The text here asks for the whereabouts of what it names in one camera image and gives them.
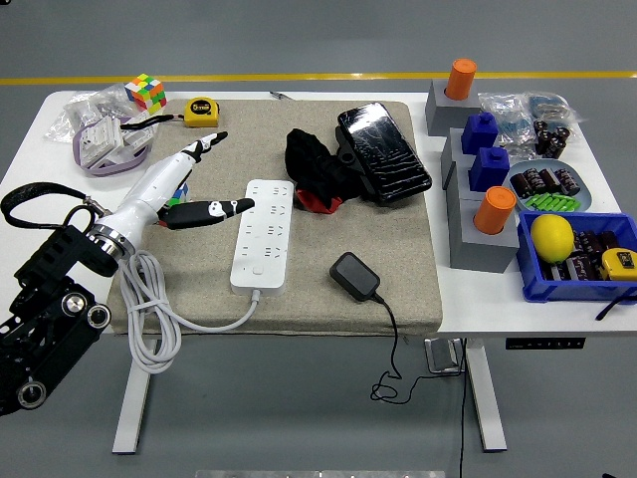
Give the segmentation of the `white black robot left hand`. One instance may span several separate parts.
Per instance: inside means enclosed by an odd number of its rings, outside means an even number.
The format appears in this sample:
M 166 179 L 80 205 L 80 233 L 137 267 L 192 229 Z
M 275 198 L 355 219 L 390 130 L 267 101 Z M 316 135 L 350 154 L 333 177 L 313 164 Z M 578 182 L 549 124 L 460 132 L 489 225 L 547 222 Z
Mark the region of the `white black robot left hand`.
M 132 187 L 115 213 L 96 222 L 94 233 L 103 235 L 134 252 L 141 243 L 143 229 L 158 223 L 171 230 L 218 224 L 255 206 L 250 198 L 179 203 L 168 206 L 201 156 L 228 133 L 211 133 L 181 151 L 153 164 Z

